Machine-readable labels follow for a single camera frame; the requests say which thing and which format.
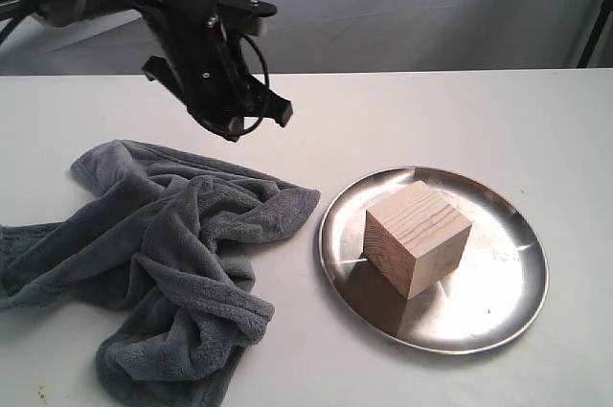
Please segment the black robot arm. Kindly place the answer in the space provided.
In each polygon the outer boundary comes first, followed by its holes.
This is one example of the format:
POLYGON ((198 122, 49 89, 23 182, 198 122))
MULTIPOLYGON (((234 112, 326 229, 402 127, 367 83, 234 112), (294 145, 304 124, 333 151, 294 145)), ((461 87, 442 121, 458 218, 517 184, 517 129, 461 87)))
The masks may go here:
POLYGON ((61 28, 101 16, 136 11, 162 55, 143 73, 163 85, 206 130, 234 142, 270 119, 286 125, 293 108, 274 93, 270 77, 254 77, 242 53, 262 33, 274 5, 260 0, 1 0, 1 35, 29 17, 61 28))

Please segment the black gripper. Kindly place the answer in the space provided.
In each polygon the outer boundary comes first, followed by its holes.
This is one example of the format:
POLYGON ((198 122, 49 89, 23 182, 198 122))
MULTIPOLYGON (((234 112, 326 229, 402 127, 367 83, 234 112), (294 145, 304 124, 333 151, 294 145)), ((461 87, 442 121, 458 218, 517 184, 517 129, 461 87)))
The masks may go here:
POLYGON ((286 127, 291 102, 250 74, 241 42, 258 59, 262 52, 252 36, 224 29, 216 0, 147 0, 144 7, 143 18, 164 54, 150 57, 141 70, 198 124, 224 139, 253 132, 263 118, 286 127))

